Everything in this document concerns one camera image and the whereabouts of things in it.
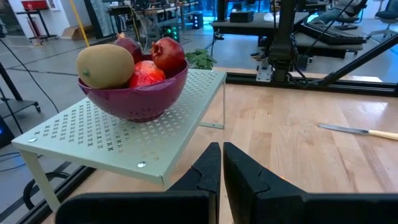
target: black cable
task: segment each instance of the black cable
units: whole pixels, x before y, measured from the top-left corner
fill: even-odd
[[[21,154],[20,154],[19,152],[12,152],[12,153],[7,153],[7,154],[0,155],[0,157],[3,157],[3,156],[10,156],[10,155],[16,155],[16,156],[12,156],[12,157],[10,157],[10,158],[0,160],[0,162],[4,162],[4,161],[7,161],[7,160],[9,160],[9,159],[13,159],[13,158],[16,158],[16,157],[21,156]],[[16,166],[16,167],[11,167],[11,168],[8,168],[8,169],[0,170],[0,173],[5,172],[5,171],[14,170],[14,169],[23,167],[24,165],[26,165],[26,163],[23,163],[23,164],[18,165],[18,166]]]
[[[277,31],[276,31],[276,8],[275,8],[275,1],[276,0],[273,0],[272,1],[272,7],[274,8],[274,40],[275,40],[275,38],[276,38],[276,35],[277,35]]]
[[[25,66],[24,63],[21,62],[21,60],[19,60],[19,58],[14,54],[14,52],[7,46],[6,43],[4,43],[1,39],[0,41],[2,42],[2,44],[8,49],[8,51],[10,51],[10,53],[17,59],[17,61],[26,69],[27,73],[30,75],[30,77],[33,79],[33,82],[37,85],[37,87],[43,92],[43,94],[47,97],[47,99],[50,100],[50,102],[52,103],[52,105],[54,106],[55,110],[57,111],[57,113],[59,113],[59,110],[57,108],[57,106],[55,105],[55,103],[51,100],[51,98],[48,96],[48,94],[42,89],[42,87],[37,83],[36,79],[33,77],[33,75],[30,73],[29,69]]]
[[[326,31],[328,31],[328,29],[333,25],[333,23],[336,22],[336,20],[344,13],[344,11],[347,9],[347,7],[348,7],[353,1],[354,1],[354,0],[351,0],[351,1],[346,5],[346,7],[344,7],[344,9],[341,10],[341,12],[338,14],[338,16],[336,16],[336,18],[333,19],[333,21],[328,25],[328,27],[327,27],[327,28],[319,35],[319,37],[314,41],[314,43],[312,43],[312,45],[311,45],[309,48],[306,49],[306,51],[304,52],[304,54],[301,55],[301,57],[299,58],[299,60],[301,60],[301,59],[304,57],[304,55],[306,55],[306,54],[309,53],[309,51],[311,50],[311,48],[318,42],[318,40],[321,38],[321,36],[322,36],[323,34],[325,34]]]
[[[309,86],[309,84],[312,84],[312,83],[309,83],[309,82],[308,82],[306,76],[305,76],[305,75],[302,73],[302,71],[298,68],[297,63],[304,57],[304,55],[306,55],[306,54],[309,53],[309,51],[312,49],[312,47],[319,41],[319,39],[321,38],[321,36],[322,36],[323,34],[325,34],[325,33],[328,31],[328,29],[333,25],[333,23],[336,22],[337,18],[339,18],[339,17],[344,13],[344,11],[346,10],[346,8],[347,8],[353,1],[354,1],[354,0],[351,0],[351,1],[344,7],[344,9],[341,10],[341,12],[338,14],[338,16],[337,16],[337,17],[328,25],[328,27],[318,36],[318,38],[312,43],[312,45],[311,45],[309,48],[306,49],[306,51],[304,52],[304,54],[302,54],[302,55],[300,56],[300,58],[299,58],[298,60],[296,60],[296,62],[294,63],[294,68],[296,69],[296,71],[298,72],[298,74],[300,74],[300,76],[303,77],[303,79],[304,79],[304,81],[305,81],[305,85],[301,85],[300,83],[297,82],[296,79],[294,79],[294,77],[293,77],[291,74],[289,74],[290,79],[291,79],[296,85],[301,86],[302,88],[306,88],[306,87]]]
[[[216,42],[216,34],[213,34],[213,40],[211,41],[211,50],[210,50],[211,57],[213,57],[213,47],[215,42]]]

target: green leaves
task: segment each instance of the green leaves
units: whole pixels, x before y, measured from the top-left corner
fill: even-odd
[[[185,58],[190,64],[190,68],[211,70],[214,63],[217,63],[206,49],[196,49],[194,52],[185,54]]]

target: red pomegranate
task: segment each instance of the red pomegranate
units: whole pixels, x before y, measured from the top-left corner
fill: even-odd
[[[126,37],[124,33],[118,34],[118,39],[114,44],[128,50],[134,58],[134,63],[138,63],[142,60],[142,50],[140,45],[135,40]]]
[[[152,85],[165,80],[164,72],[156,67],[150,60],[140,61],[134,67],[134,73],[130,79],[130,88]]]
[[[185,64],[184,49],[180,43],[170,37],[152,43],[150,53],[155,65],[165,72],[179,69]]]

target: shelf leg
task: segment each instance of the shelf leg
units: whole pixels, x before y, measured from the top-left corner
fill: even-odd
[[[45,200],[50,206],[53,212],[56,212],[60,206],[60,201],[55,195],[54,189],[50,185],[50,182],[45,175],[42,166],[37,158],[37,154],[33,152],[28,152],[24,150],[19,150],[22,158],[25,160],[26,165],[28,166],[30,172],[33,175],[33,178],[36,181],[36,184],[39,186],[39,189],[42,191]]]
[[[207,127],[207,128],[216,128],[216,129],[224,129],[225,128],[225,81],[223,82],[223,123],[207,123],[201,122],[199,126]]]

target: perforated metal shelf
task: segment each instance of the perforated metal shelf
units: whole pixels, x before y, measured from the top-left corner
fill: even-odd
[[[148,123],[116,118],[85,98],[12,143],[21,150],[164,184],[225,76],[190,69],[176,103]]]

